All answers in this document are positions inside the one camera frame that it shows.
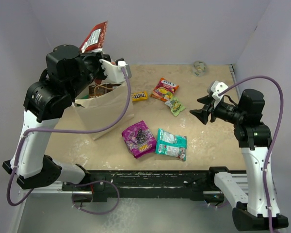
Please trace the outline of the brown chips bag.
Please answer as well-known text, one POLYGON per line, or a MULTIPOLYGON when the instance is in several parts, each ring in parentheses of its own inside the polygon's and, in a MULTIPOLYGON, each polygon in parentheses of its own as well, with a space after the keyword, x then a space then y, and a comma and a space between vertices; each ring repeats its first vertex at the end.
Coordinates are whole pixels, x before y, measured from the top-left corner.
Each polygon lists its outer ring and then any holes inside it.
POLYGON ((102 84, 96 84, 89 86, 88 95, 89 98, 96 98, 99 96, 102 96, 104 94, 107 94, 117 87, 119 87, 120 83, 102 83, 102 84))

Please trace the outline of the red doritos bag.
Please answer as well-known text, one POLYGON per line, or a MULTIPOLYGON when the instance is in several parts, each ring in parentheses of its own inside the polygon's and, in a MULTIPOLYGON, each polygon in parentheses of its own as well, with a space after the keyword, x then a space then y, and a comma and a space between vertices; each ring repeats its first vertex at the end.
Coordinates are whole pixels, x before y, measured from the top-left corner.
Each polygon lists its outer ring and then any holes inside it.
POLYGON ((80 46, 82 53, 102 52, 108 22, 97 24, 80 46))

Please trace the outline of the brown paper bag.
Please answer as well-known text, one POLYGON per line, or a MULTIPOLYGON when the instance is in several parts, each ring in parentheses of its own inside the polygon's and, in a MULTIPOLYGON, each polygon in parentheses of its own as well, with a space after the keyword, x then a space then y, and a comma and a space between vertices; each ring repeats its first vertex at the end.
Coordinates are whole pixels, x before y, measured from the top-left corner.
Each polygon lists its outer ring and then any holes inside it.
POLYGON ((96 98, 76 99, 72 109, 81 120, 82 129, 94 131, 114 123, 125 109, 128 97, 127 84, 96 98))

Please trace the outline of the orange fox's fruits candy bag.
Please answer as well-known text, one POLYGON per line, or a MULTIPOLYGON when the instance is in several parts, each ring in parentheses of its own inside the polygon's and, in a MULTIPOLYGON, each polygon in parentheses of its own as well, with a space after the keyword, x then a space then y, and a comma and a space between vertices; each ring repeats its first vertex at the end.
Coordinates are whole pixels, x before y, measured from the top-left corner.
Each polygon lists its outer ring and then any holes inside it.
POLYGON ((176 85, 165 78, 160 78, 158 84, 151 93, 151 97, 166 102, 170 100, 174 93, 178 90, 179 85, 176 85))

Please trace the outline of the green chips bag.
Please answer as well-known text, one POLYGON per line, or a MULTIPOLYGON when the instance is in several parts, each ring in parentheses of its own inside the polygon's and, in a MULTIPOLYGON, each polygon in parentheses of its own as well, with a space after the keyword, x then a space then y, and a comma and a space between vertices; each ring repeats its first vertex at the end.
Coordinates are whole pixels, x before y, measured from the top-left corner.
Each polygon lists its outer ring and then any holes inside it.
POLYGON ((89 95, 86 95, 86 96, 82 97, 81 99, 82 100, 89 99, 89 95))

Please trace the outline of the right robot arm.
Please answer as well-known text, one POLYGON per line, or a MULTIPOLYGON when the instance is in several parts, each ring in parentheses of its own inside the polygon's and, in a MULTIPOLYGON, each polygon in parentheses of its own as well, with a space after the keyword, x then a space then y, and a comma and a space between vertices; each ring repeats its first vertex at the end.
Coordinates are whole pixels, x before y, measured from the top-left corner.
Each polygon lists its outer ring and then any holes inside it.
POLYGON ((203 104, 199 110, 190 110, 203 124, 217 118, 234 126, 234 135, 241 149, 245 166, 248 192, 245 193, 223 169, 212 169, 206 178, 211 190, 218 188, 233 207, 232 218, 238 231, 267 231, 288 227, 288 218, 281 214, 276 203, 270 158, 267 153, 272 142, 271 131, 262 121, 264 95, 254 89, 242 92, 239 103, 217 105, 211 95, 197 99, 203 104))

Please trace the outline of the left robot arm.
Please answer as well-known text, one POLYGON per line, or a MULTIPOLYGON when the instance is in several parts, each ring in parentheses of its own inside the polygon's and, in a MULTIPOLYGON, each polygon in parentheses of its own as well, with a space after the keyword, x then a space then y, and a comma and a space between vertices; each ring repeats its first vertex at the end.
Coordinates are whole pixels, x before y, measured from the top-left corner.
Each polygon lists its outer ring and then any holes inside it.
MULTIPOLYGON (((32 84, 24 99, 23 131, 32 128, 54 129, 66 108, 93 81, 105 80, 101 60, 111 61, 103 52, 81 52, 74 45, 60 45, 46 55, 46 69, 32 84)), ((3 162, 9 174, 16 169, 22 189, 45 187, 55 181, 73 183, 79 190, 90 185, 90 173, 81 165, 63 165, 45 155, 51 132, 30 132, 24 139, 19 161, 3 162)))

